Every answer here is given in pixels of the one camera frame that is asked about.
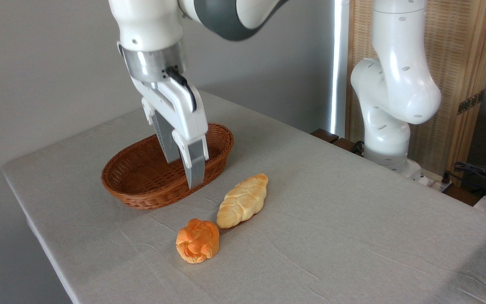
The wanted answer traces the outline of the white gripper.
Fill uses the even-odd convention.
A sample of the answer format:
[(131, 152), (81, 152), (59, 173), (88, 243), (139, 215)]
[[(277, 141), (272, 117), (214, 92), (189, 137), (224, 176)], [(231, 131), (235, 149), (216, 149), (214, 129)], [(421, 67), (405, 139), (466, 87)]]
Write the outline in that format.
[(208, 121), (199, 92), (173, 78), (156, 83), (131, 80), (143, 97), (143, 111), (154, 126), (167, 163), (182, 158), (189, 189), (198, 187), (204, 182), (209, 159)]

